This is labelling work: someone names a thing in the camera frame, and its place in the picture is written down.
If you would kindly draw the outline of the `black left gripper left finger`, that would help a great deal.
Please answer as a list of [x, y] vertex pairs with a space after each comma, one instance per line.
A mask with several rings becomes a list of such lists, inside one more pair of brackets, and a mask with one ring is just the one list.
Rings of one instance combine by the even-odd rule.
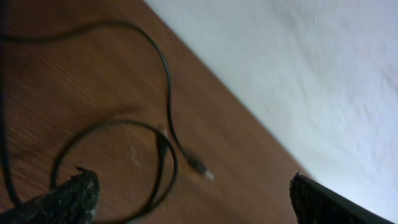
[[96, 172], [79, 174], [45, 194], [1, 213], [2, 224], [87, 224], [96, 215], [100, 182]]

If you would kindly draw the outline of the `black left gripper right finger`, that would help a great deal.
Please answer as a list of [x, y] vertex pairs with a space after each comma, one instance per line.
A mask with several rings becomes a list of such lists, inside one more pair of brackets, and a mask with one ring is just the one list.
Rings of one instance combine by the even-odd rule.
[[392, 224], [300, 173], [289, 196], [298, 224]]

